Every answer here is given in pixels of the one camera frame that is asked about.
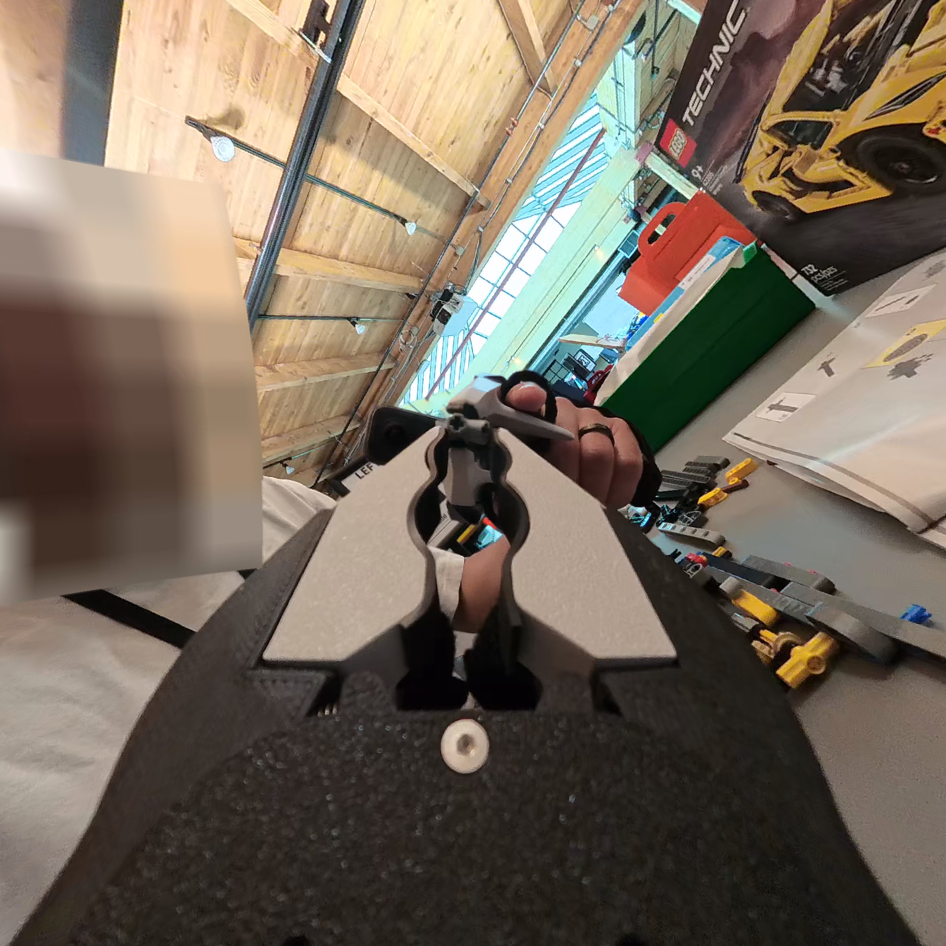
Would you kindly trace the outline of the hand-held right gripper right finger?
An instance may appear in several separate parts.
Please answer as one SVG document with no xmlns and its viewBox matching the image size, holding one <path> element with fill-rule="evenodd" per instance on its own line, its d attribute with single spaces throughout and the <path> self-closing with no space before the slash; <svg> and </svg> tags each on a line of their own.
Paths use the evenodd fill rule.
<svg viewBox="0 0 946 946">
<path fill-rule="evenodd" d="M 626 521 L 514 434 L 496 431 L 495 524 L 510 543 L 471 649 L 471 695 L 535 708 L 564 680 L 671 667 L 677 651 L 631 561 Z"/>
</svg>

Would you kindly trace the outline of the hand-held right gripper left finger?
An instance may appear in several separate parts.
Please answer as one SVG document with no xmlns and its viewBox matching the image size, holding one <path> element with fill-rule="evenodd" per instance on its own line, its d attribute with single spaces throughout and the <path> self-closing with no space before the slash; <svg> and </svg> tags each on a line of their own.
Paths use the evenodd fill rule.
<svg viewBox="0 0 946 946">
<path fill-rule="evenodd" d="M 435 425 L 336 504 L 263 651 L 266 665 L 341 681 L 369 672 L 405 710 L 467 702 L 429 547 L 443 516 L 443 434 Z"/>
</svg>

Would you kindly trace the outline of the grey lego axle connector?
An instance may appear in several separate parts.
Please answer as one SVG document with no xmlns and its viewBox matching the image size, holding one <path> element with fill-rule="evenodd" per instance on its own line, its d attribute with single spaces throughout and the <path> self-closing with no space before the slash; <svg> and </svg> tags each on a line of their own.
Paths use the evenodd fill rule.
<svg viewBox="0 0 946 946">
<path fill-rule="evenodd" d="M 454 413 L 445 425 L 443 492 L 452 512 L 469 521 L 482 491 L 492 482 L 493 429 L 489 422 Z"/>
</svg>

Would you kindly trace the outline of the long dark lego chassis assembly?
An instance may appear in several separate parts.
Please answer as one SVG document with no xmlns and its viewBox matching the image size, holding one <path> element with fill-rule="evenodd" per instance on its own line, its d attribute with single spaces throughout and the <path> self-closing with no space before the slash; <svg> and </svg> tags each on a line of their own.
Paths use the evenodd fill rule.
<svg viewBox="0 0 946 946">
<path fill-rule="evenodd" d="M 782 687 L 798 691 L 821 680 L 843 655 L 881 668 L 913 656 L 944 666 L 944 630 L 912 606 L 901 617 L 839 595 L 824 575 L 759 557 L 670 554 L 747 638 Z"/>
</svg>

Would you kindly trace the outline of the person's left forearm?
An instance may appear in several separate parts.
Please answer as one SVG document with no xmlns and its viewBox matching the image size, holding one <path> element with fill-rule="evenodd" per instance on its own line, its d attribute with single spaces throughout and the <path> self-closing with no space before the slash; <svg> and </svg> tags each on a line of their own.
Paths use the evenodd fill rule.
<svg viewBox="0 0 946 946">
<path fill-rule="evenodd" d="M 500 538 L 467 557 L 453 617 L 454 631 L 472 635 L 481 631 L 499 601 L 510 549 L 508 539 Z"/>
</svg>

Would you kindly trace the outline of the small pile of lego beams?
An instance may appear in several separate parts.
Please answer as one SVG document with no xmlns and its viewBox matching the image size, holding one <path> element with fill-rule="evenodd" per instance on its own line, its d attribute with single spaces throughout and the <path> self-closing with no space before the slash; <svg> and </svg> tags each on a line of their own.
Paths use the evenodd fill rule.
<svg viewBox="0 0 946 946">
<path fill-rule="evenodd" d="M 708 527 L 709 513 L 730 496 L 749 487 L 759 469 L 748 458 L 732 464 L 726 457 L 699 455 L 680 469 L 662 469 L 656 494 L 656 529 L 676 538 L 716 549 L 727 549 L 723 534 Z"/>
</svg>

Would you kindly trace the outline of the yellow car lego set box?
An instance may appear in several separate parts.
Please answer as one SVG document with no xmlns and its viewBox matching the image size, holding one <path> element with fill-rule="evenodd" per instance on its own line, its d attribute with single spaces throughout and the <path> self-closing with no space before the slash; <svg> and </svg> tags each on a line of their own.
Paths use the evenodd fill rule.
<svg viewBox="0 0 946 946">
<path fill-rule="evenodd" d="M 944 249 L 945 3 L 707 2 L 656 148 L 823 295 Z"/>
</svg>

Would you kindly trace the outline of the green plastic bin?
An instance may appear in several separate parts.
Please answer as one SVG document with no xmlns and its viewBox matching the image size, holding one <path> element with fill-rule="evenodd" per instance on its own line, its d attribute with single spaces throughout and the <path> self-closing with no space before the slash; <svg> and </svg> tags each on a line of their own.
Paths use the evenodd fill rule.
<svg viewBox="0 0 946 946">
<path fill-rule="evenodd" d="M 745 266 L 722 277 L 599 409 L 636 426 L 659 450 L 813 308 L 759 247 Z"/>
</svg>

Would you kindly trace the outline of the white t-shirt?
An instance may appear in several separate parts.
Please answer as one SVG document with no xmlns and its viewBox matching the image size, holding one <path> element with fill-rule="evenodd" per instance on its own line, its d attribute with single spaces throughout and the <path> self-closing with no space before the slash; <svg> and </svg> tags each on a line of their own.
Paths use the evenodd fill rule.
<svg viewBox="0 0 946 946">
<path fill-rule="evenodd" d="M 172 645 L 64 597 L 2 609 L 1 941 L 71 859 Z"/>
</svg>

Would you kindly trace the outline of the open instruction booklet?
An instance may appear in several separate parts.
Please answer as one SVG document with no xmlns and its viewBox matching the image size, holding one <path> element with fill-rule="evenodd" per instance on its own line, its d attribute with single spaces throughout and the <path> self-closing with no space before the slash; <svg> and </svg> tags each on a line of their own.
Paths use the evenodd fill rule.
<svg viewBox="0 0 946 946">
<path fill-rule="evenodd" d="M 944 549 L 944 251 L 918 261 L 724 441 Z"/>
</svg>

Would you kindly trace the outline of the blue plastic roll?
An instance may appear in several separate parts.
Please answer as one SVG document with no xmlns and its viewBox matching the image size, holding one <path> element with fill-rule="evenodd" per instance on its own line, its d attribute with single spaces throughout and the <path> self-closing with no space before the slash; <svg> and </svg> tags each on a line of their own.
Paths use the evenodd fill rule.
<svg viewBox="0 0 946 946">
<path fill-rule="evenodd" d="M 707 272 L 717 269 L 721 262 L 727 262 L 734 254 L 740 254 L 747 245 L 747 243 L 732 236 L 719 237 L 704 255 L 684 273 L 675 288 L 655 308 L 650 319 L 657 321 L 662 318 L 694 283 L 698 282 Z"/>
</svg>

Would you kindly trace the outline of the orange tote bag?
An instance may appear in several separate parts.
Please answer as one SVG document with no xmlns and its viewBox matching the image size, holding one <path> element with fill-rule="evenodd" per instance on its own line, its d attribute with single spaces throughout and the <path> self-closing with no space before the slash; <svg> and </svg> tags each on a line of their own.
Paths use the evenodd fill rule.
<svg viewBox="0 0 946 946">
<path fill-rule="evenodd" d="M 720 238 L 749 245 L 755 236 L 703 190 L 686 203 L 656 211 L 638 241 L 638 258 L 619 291 L 621 300 L 650 315 Z"/>
</svg>

